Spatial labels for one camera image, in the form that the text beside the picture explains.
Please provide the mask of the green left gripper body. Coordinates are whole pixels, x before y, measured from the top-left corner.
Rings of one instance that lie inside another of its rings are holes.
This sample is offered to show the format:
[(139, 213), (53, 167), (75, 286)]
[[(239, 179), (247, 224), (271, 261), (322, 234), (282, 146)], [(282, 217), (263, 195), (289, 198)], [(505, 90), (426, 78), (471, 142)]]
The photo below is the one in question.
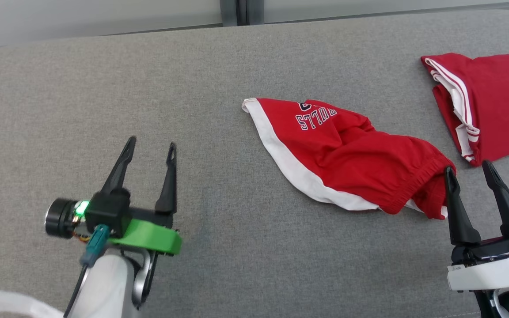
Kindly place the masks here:
[[(53, 201), (45, 215), (45, 231), (52, 237), (63, 239), (77, 238), (88, 243), (92, 233), (88, 231), (86, 213), (89, 201), (73, 201), (58, 198)], [(161, 225), (161, 221), (152, 221), (151, 211), (131, 208), (133, 219), (125, 231), (125, 235), (116, 238), (113, 233), (108, 243), (123, 247), (144, 248), (150, 252), (163, 255), (178, 255), (182, 247), (182, 238), (176, 230)]]

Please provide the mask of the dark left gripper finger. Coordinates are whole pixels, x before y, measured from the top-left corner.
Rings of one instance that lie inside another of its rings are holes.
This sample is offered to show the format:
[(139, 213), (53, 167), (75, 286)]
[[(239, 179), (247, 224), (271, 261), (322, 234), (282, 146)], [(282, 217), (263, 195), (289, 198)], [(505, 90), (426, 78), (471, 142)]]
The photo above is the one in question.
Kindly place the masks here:
[(157, 215), (173, 215), (177, 211), (177, 148), (171, 142), (166, 159), (167, 171), (164, 177), (161, 195), (155, 204)]
[(125, 174), (127, 167), (133, 160), (133, 154), (136, 146), (136, 137), (131, 136), (125, 146), (123, 147), (118, 159), (113, 166), (113, 169), (109, 173), (101, 192), (111, 194), (116, 189), (121, 189), (125, 181)]

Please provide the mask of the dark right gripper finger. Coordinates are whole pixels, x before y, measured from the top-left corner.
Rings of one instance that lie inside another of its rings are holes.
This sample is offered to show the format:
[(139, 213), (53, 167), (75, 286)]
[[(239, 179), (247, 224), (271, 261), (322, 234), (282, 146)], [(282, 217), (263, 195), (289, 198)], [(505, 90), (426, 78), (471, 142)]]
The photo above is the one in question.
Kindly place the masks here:
[(491, 161), (482, 162), (482, 169), (488, 187), (493, 191), (501, 217), (500, 231), (504, 238), (509, 238), (509, 188), (495, 169)]
[(444, 170), (444, 185), (450, 243), (455, 247), (478, 244), (481, 236), (472, 226), (468, 213), (465, 211), (460, 197), (460, 185), (451, 166)]

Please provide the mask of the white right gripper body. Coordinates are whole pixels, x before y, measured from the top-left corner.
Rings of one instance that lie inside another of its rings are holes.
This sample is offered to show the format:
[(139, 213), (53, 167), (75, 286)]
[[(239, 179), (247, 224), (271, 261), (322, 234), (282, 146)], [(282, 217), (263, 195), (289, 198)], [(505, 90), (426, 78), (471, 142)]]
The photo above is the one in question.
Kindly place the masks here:
[(447, 282), (452, 291), (509, 288), (509, 239), (493, 238), (455, 247)]

